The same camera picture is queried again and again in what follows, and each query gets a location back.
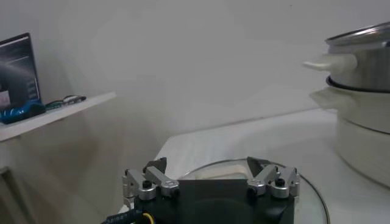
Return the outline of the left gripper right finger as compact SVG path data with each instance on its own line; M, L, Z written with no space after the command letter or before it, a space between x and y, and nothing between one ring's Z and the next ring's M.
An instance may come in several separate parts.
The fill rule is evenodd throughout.
M247 180L249 195L260 197L270 192L274 198L299 196L300 175L295 167L284 167L254 157L247 157L246 161L253 175Z

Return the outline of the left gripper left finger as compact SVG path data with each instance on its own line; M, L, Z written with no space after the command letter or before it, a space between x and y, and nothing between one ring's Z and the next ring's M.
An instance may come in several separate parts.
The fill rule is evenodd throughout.
M126 169L122 176L122 196L124 201L139 198L151 201L157 198L157 192L162 197L177 198L180 195L180 184L165 175L167 159L162 157L149 161L142 172Z

